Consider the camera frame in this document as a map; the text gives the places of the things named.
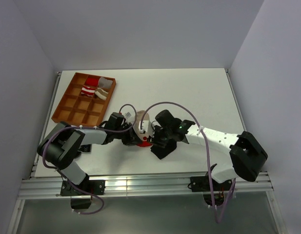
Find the beige red sock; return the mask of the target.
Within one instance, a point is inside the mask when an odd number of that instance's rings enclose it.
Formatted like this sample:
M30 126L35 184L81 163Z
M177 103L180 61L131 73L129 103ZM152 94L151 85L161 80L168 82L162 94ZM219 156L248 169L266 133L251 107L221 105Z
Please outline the beige red sock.
M145 147L151 147L151 146L152 146L152 144L149 143L149 142L147 141L147 139L148 139L150 136L153 135L153 127L151 127L151 128L149 129L149 131L148 131L147 134L141 134L141 133L139 132L139 122L141 121L141 118L142 118L144 112L145 112L144 110L141 110L141 111L138 111L138 112L137 112L137 121L136 121L136 123L135 123L135 125L134 125L134 127L133 127L135 133L136 133L137 136L138 136L138 138L142 141L142 143L137 144L137 146L143 147L143 148L145 148ZM149 114L148 114L148 113L145 114L143 120L149 120L149 121L150 121L150 117L149 117Z

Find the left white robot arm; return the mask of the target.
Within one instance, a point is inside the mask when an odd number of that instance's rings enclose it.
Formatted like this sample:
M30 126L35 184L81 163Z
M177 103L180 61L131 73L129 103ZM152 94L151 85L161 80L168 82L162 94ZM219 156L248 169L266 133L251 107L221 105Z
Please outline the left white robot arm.
M62 121L47 135L37 148L46 168L57 170L72 183L72 190L79 195L89 190L89 175L75 161L82 145L106 145L115 139L123 145L137 145L142 140L137 136L133 122L113 112L107 121L94 127L72 126Z

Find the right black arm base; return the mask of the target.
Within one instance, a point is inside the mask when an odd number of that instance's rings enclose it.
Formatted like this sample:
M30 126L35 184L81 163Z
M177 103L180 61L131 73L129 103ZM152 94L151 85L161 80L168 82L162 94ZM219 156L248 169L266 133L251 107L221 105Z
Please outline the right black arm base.
M232 180L226 180L223 183L217 183L214 179L212 179L212 185L214 190L215 205L220 206L224 203L224 192L229 191L232 185ZM190 177L190 183L187 185L187 188L190 189L192 192L211 191L207 175Z

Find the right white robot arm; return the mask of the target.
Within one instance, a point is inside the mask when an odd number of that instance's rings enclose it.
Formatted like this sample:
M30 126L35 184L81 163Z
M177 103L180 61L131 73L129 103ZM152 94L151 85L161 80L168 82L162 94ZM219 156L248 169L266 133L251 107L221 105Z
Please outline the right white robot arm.
M173 117L168 110L157 114L155 120L158 125L152 128L147 141L153 145L151 150L159 159L173 152L177 142L221 152L221 158L215 162L207 160L211 175L205 178L205 184L210 190L216 190L223 182L237 177L256 181L268 159L266 151L250 132L229 134L216 131L198 126L191 120Z

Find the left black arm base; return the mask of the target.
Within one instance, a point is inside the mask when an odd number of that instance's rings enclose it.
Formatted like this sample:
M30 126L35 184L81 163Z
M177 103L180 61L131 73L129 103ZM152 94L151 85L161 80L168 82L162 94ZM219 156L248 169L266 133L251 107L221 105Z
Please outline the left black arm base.
M64 180L61 185L60 196L70 197L70 206L73 211L81 214L91 214L104 208L104 201L100 197L104 194L104 190L105 180L88 180L80 185ZM93 205L94 199L100 201L100 207L96 211L86 211Z

